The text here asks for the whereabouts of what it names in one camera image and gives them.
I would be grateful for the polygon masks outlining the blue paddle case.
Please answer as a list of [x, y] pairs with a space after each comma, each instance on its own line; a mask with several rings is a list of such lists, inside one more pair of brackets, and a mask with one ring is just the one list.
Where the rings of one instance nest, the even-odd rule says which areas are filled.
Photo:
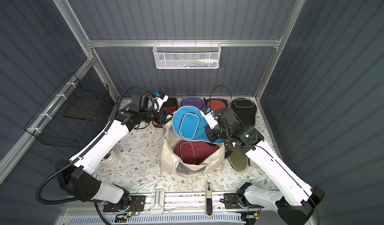
[[201, 111], [194, 106], [182, 106], [173, 115], [172, 126], [178, 137], [189, 142], [207, 142], [222, 144], [224, 140], [216, 139], [210, 142], [206, 134], [208, 123]]

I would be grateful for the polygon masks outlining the green paddle case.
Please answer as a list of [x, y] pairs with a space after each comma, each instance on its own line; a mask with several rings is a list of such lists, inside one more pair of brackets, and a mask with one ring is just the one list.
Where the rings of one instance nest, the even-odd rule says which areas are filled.
[[235, 171], [245, 171], [249, 164], [249, 158], [240, 150], [228, 150], [225, 157], [230, 162], [230, 165]]

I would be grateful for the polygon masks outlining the purple paddle case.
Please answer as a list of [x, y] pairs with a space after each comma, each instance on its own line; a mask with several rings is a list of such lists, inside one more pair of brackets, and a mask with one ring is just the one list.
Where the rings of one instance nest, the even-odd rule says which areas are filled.
[[181, 100], [180, 107], [183, 107], [183, 106], [193, 106], [198, 108], [199, 110], [202, 110], [206, 106], [206, 103], [200, 97], [188, 96]]

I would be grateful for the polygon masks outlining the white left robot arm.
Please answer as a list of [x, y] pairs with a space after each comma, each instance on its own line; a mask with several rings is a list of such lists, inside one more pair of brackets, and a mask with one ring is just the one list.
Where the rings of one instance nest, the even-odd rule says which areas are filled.
[[123, 109], [116, 106], [111, 120], [101, 133], [68, 162], [60, 163], [60, 188], [82, 202], [126, 203], [129, 192], [97, 180], [93, 173], [115, 144], [136, 126], [151, 122], [164, 125], [170, 121], [167, 112], [162, 109], [169, 97], [162, 92], [156, 92], [152, 99], [152, 106], [149, 107], [148, 97], [133, 94], [131, 103]]

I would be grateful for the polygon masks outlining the black paddle case white piping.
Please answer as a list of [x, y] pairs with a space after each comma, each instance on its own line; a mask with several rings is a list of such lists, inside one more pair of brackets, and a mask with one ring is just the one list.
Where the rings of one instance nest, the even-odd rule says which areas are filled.
[[230, 108], [244, 126], [254, 126], [256, 122], [257, 106], [250, 99], [237, 98], [231, 101]]

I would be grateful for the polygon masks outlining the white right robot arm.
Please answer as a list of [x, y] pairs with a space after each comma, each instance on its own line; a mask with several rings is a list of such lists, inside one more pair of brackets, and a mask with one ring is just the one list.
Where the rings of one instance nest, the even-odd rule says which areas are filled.
[[247, 208], [261, 206], [272, 210], [287, 225], [305, 225], [325, 196], [319, 187], [300, 179], [270, 148], [253, 126], [244, 126], [228, 107], [217, 111], [201, 110], [207, 122], [205, 133], [211, 143], [221, 139], [230, 150], [240, 151], [256, 163], [278, 187], [278, 192], [260, 189], [246, 182], [237, 190], [238, 204]]

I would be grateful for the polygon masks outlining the clear ping pong paddle set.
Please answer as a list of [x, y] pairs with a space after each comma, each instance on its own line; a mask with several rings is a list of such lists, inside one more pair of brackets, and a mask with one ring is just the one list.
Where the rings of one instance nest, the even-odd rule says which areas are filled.
[[210, 98], [206, 100], [206, 105], [208, 105], [212, 111], [217, 111], [221, 108], [228, 106], [228, 101], [222, 98]]

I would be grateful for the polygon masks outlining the red black mesh paddle set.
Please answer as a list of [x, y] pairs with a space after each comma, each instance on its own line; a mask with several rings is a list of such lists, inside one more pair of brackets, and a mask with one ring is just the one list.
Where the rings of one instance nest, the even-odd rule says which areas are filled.
[[160, 110], [160, 119], [158, 124], [156, 121], [152, 122], [155, 128], [161, 128], [163, 125], [171, 121], [173, 113], [178, 109], [178, 100], [175, 97], [169, 97], [166, 102], [163, 103]]

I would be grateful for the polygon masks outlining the cream canvas tote bag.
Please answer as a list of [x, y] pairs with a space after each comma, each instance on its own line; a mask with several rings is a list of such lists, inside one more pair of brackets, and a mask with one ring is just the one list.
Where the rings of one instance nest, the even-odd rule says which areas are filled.
[[164, 146], [161, 155], [161, 170], [180, 177], [198, 177], [223, 168], [224, 144], [191, 142], [175, 133], [172, 123], [163, 126]]

